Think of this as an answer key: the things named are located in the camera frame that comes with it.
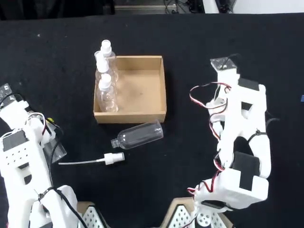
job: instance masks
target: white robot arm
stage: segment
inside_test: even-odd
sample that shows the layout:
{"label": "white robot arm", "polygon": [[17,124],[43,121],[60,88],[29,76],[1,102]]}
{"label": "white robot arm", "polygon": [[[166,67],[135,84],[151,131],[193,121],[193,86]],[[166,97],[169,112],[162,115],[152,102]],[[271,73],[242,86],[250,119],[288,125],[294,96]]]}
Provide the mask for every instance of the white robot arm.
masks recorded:
{"label": "white robot arm", "polygon": [[[206,105],[191,94],[190,98],[209,111],[210,128],[218,139],[214,159],[218,172],[196,188],[188,188],[195,202],[193,217],[243,209],[266,200],[271,171],[265,86],[240,78],[228,57],[212,59],[211,65],[218,73],[218,96]],[[239,136],[247,140],[252,154],[234,151],[234,141]],[[209,225],[197,222],[203,227]]]}
{"label": "white robot arm", "polygon": [[[28,228],[29,221],[31,228],[51,222],[54,228],[76,228],[78,218],[52,189],[43,152],[44,145],[55,138],[55,132],[42,114],[28,113],[25,108],[28,108],[26,101],[13,100],[0,112],[14,129],[0,138],[0,171],[9,201],[9,228]],[[58,190],[76,208],[72,188],[62,186]]]}

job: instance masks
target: black tablecloth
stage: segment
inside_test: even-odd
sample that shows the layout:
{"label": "black tablecloth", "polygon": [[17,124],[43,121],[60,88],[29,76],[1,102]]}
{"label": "black tablecloth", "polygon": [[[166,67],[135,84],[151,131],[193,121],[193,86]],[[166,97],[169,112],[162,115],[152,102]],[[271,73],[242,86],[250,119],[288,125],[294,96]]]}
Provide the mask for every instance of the black tablecloth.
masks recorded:
{"label": "black tablecloth", "polygon": [[[217,142],[208,112],[189,89],[217,79],[209,59],[239,53],[243,78],[267,89],[269,112],[280,122],[267,132],[272,173],[264,202],[227,213],[239,227],[295,227],[304,185],[304,14],[154,15],[0,23],[0,84],[9,83],[65,130],[65,161],[101,158],[110,140],[131,125],[97,125],[93,117],[94,52],[108,38],[119,55],[162,55],[167,118],[164,139],[124,151],[125,163],[105,167],[54,165],[56,186],[70,185],[79,201],[97,204],[109,225],[160,225],[173,198],[210,178]],[[213,88],[206,90],[205,101]],[[8,128],[1,124],[0,133]],[[0,180],[0,226],[8,203]]]}

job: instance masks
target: cable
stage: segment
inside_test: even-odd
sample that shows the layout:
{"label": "cable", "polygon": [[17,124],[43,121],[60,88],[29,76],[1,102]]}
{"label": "cable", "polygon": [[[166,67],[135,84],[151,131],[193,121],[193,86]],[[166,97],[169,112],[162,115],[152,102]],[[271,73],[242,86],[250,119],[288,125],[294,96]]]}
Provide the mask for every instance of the cable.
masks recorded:
{"label": "cable", "polygon": [[185,226],[183,226],[183,227],[181,227],[181,228],[186,228],[187,226],[189,226],[189,225],[196,219],[196,217],[197,217],[197,216],[195,216],[195,217],[191,220],[191,222],[189,222],[188,224],[186,224]]}
{"label": "cable", "polygon": [[20,93],[10,93],[10,94],[7,94],[4,98],[2,98],[2,100],[0,101],[0,108],[2,108],[2,103],[10,96],[13,96],[13,95],[18,95],[21,97],[22,100],[24,100],[24,97],[20,94]]}
{"label": "cable", "polygon": [[47,129],[47,121],[46,121],[46,118],[45,118],[45,116],[44,116],[42,113],[34,112],[34,113],[31,113],[31,114],[28,115],[27,121],[28,121],[28,120],[30,119],[30,117],[33,116],[33,115],[40,115],[40,116],[42,117],[42,119],[43,119],[43,130],[42,130],[42,135],[43,135],[44,132],[45,132],[46,129]]}
{"label": "cable", "polygon": [[241,55],[240,55],[239,53],[235,53],[235,54],[229,55],[229,56],[226,58],[225,62],[221,65],[220,70],[222,70],[222,69],[224,68],[224,66],[226,65],[226,63],[228,62],[228,60],[231,60],[231,57],[234,57],[234,56],[241,57]]}
{"label": "cable", "polygon": [[51,121],[49,118],[48,118],[47,120],[48,120],[48,122],[49,122],[50,124],[56,126],[56,127],[60,130],[60,132],[61,132],[61,136],[58,137],[57,142],[56,142],[56,144],[54,145],[54,147],[53,147],[53,149],[52,149],[51,156],[50,156],[49,161],[48,161],[49,178],[50,178],[50,180],[51,180],[52,186],[54,186],[54,184],[53,184],[53,178],[52,178],[51,167],[52,167],[52,162],[53,162],[53,157],[54,157],[54,154],[55,154],[55,150],[56,150],[56,148],[58,147],[60,141],[62,140],[63,135],[64,135],[64,132],[63,132],[63,130],[62,130],[61,127],[59,127],[57,124],[53,123],[53,121]]}
{"label": "cable", "polygon": [[5,134],[3,134],[3,135],[0,137],[0,139],[6,137],[6,136],[8,136],[8,135],[13,134],[13,131],[11,131],[11,132],[6,132]]}
{"label": "cable", "polygon": [[226,111],[227,106],[228,106],[228,99],[226,99],[225,108],[224,108],[222,111],[220,111],[220,112],[218,112],[218,113],[213,113],[213,114],[211,114],[210,117],[209,117],[209,128],[211,129],[212,134],[214,135],[214,137],[217,138],[217,140],[220,140],[220,136],[215,132],[215,130],[214,130],[214,128],[213,128],[212,122],[211,122],[211,118],[212,118],[214,115],[218,115],[218,114],[221,114],[221,113],[223,113],[224,111]]}
{"label": "cable", "polygon": [[73,214],[79,219],[79,221],[84,226],[84,228],[87,228],[86,223],[84,222],[84,220],[82,219],[82,217],[78,214],[78,212],[72,207],[72,205],[70,204],[70,202],[68,201],[68,199],[66,198],[66,196],[60,190],[58,190],[58,189],[54,189],[54,191],[61,197],[61,199],[64,200],[64,202],[66,203],[66,205],[68,206],[68,208],[70,208],[70,210],[73,212]]}
{"label": "cable", "polygon": [[279,119],[279,118],[271,118],[271,119],[267,120],[266,123],[265,123],[266,131],[267,131],[268,125],[269,125],[271,122],[273,122],[273,121],[280,121],[280,119]]}
{"label": "cable", "polygon": [[215,107],[207,107],[204,103],[202,103],[201,101],[197,100],[196,98],[194,98],[192,95],[191,95],[191,92],[196,89],[196,88],[199,88],[199,87],[206,87],[206,86],[209,86],[211,84],[217,84],[217,85],[220,85],[220,86],[225,86],[227,87],[228,89],[231,89],[231,86],[227,85],[226,83],[222,83],[222,82],[210,82],[210,83],[207,83],[207,84],[204,84],[204,85],[196,85],[195,87],[191,88],[191,90],[189,91],[189,97],[190,97],[190,100],[193,101],[194,103],[197,103],[198,105],[206,108],[206,109],[216,109],[216,108],[219,108],[219,107],[223,107],[225,105],[224,104],[221,104],[219,106],[215,106]]}
{"label": "cable", "polygon": [[225,170],[225,168],[223,168],[222,166],[221,166],[221,164],[220,163],[218,163],[217,162],[217,158],[219,157],[219,152],[217,153],[217,155],[215,155],[215,157],[213,158],[213,164],[214,164],[214,166],[219,170],[219,171],[224,171]]}

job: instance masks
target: cardboard box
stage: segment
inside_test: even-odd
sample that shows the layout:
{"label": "cardboard box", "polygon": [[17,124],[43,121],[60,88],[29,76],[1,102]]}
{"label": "cardboard box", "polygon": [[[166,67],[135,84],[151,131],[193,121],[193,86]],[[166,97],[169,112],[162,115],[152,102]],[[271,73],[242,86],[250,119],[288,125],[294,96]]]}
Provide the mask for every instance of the cardboard box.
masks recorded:
{"label": "cardboard box", "polygon": [[100,111],[96,89],[94,116],[99,124],[145,123],[165,120],[166,88],[163,59],[161,56],[118,56],[117,82],[118,112]]}

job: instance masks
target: black cable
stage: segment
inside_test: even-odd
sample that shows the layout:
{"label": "black cable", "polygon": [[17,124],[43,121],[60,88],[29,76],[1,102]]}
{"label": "black cable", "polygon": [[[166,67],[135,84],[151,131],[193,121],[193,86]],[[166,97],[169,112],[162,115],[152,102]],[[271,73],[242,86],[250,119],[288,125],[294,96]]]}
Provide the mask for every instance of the black cable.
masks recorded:
{"label": "black cable", "polygon": [[280,121],[280,119],[279,119],[279,118],[271,118],[271,119],[267,120],[266,123],[265,123],[265,125],[266,125],[266,131],[267,131],[268,125],[269,125],[271,122],[273,122],[273,121]]}
{"label": "black cable", "polygon": [[226,65],[226,63],[228,62],[228,60],[231,59],[231,57],[235,57],[235,56],[238,56],[238,57],[241,57],[241,55],[239,53],[235,53],[235,54],[231,54],[227,57],[227,59],[225,60],[225,62],[221,65],[220,69],[222,70],[224,65]]}
{"label": "black cable", "polygon": [[84,220],[82,219],[82,217],[78,214],[78,212],[72,207],[72,205],[70,204],[70,202],[68,201],[67,197],[62,193],[62,191],[54,188],[54,187],[50,187],[47,190],[45,190],[43,193],[39,194],[39,201],[41,201],[43,199],[43,197],[45,197],[45,195],[50,192],[51,190],[54,190],[60,197],[62,200],[64,200],[64,202],[66,203],[66,205],[68,206],[68,208],[70,208],[70,210],[73,212],[73,214],[79,219],[79,221],[82,223],[82,225],[84,226],[84,228],[87,228],[86,223],[84,222]]}
{"label": "black cable", "polygon": [[54,189],[54,191],[57,192],[57,194],[66,202],[66,205],[68,206],[68,208],[70,208],[70,210],[74,213],[74,215],[76,215],[76,217],[82,223],[82,225],[84,226],[84,228],[87,228],[86,223],[84,222],[84,220],[82,219],[82,217],[78,214],[78,212],[72,207],[72,205],[68,201],[67,197],[60,190],[58,190],[58,189]]}
{"label": "black cable", "polygon": [[58,147],[59,143],[61,142],[61,140],[62,140],[62,138],[63,138],[63,135],[64,135],[64,132],[63,132],[63,130],[62,130],[61,127],[59,127],[57,124],[53,123],[49,118],[47,118],[47,120],[48,120],[48,122],[49,122],[50,124],[52,124],[52,125],[54,125],[55,127],[57,127],[57,128],[60,130],[60,132],[61,132],[61,136],[58,137],[57,142],[56,142],[56,144],[54,145],[54,147],[53,147],[53,149],[52,149],[51,156],[50,156],[49,161],[48,161],[49,178],[50,178],[50,180],[51,180],[52,186],[54,186],[54,184],[53,184],[53,178],[52,178],[51,166],[52,166],[52,162],[53,162],[53,157],[54,157],[54,154],[55,154],[55,150],[56,150],[56,148]]}
{"label": "black cable", "polygon": [[256,130],[256,132],[252,136],[249,137],[247,142],[249,143],[255,136],[259,136],[259,135],[267,135],[267,133],[266,132],[260,132],[260,130]]}
{"label": "black cable", "polygon": [[10,96],[12,95],[18,95],[21,97],[22,100],[24,100],[24,97],[20,94],[20,93],[10,93],[10,94],[7,94],[1,101],[0,101],[0,108],[1,108],[1,105],[2,103]]}

